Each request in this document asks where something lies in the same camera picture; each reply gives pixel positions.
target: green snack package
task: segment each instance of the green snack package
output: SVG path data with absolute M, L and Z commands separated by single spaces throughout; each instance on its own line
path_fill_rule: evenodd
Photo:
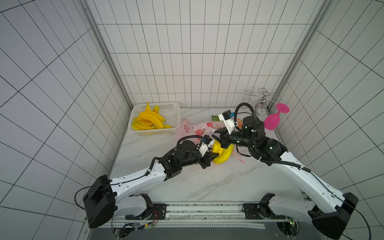
M 218 118 L 218 116 L 212 115 L 212 121 L 220 122 L 220 119 Z

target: red wire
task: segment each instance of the red wire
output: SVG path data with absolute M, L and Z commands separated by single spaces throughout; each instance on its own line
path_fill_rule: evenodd
M 155 217 L 155 220 L 157 220 L 157 221 L 156 221 L 156 223 L 155 223 L 154 225 L 156 225 L 156 224 L 157 224 L 157 222 L 159 221 L 159 214 L 157 213 L 157 211 L 155 211 L 155 213 L 156 213 L 156 217 Z

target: wire rack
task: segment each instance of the wire rack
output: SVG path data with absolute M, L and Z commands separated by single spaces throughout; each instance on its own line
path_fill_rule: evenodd
M 281 96 L 275 93 L 270 93 L 265 88 L 257 89 L 258 92 L 253 92 L 252 90 L 246 90 L 244 92 L 248 97 L 243 100 L 245 103 L 250 103 L 251 105 L 255 104 L 255 112 L 258 116 L 264 116 L 268 113 L 268 106 L 270 103 L 279 103 L 281 101 Z

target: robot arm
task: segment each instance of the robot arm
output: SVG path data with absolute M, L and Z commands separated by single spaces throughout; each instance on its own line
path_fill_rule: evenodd
M 240 106 L 249 107 L 253 114 L 243 119 L 242 131 L 234 131 L 232 117 L 236 116 Z M 155 157 L 147 169 L 110 180 L 106 175 L 99 177 L 83 197 L 89 227 L 96 228 L 117 216 L 147 218 L 153 211 L 153 204 L 148 195 L 140 193 L 179 175 L 185 166 L 197 163 L 202 168 L 210 166 L 218 154 L 209 152 L 209 147 L 219 141 L 222 148 L 228 148 L 230 144 L 247 146 L 254 158 L 287 176 L 312 200 L 284 199 L 268 193 L 259 202 L 260 214 L 264 218 L 268 219 L 271 214 L 290 216 L 312 222 L 321 233 L 330 238 L 340 238 L 357 205 L 357 197 L 333 188 L 301 164 L 285 146 L 266 137 L 264 123 L 256 117 L 250 105 L 242 103 L 234 114 L 228 110 L 219 116 L 226 126 L 216 131 L 220 137 L 184 137 L 166 155 Z M 187 140 L 191 137 L 199 137 L 200 144 L 195 145 Z

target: mounting plate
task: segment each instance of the mounting plate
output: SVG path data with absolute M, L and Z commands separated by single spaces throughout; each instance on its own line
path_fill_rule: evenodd
M 154 210 L 157 211 L 159 215 L 159 220 L 164 220 L 166 218 L 167 205 L 166 204 L 153 204 Z M 146 220 L 155 220 L 156 214 L 152 213 Z M 126 220 L 142 220 L 138 216 L 126 215 Z
M 286 219 L 286 216 L 272 214 L 271 217 L 265 218 L 260 214 L 258 210 L 259 204 L 243 204 L 243 211 L 245 213 L 245 219 L 263 220 L 263 219 Z

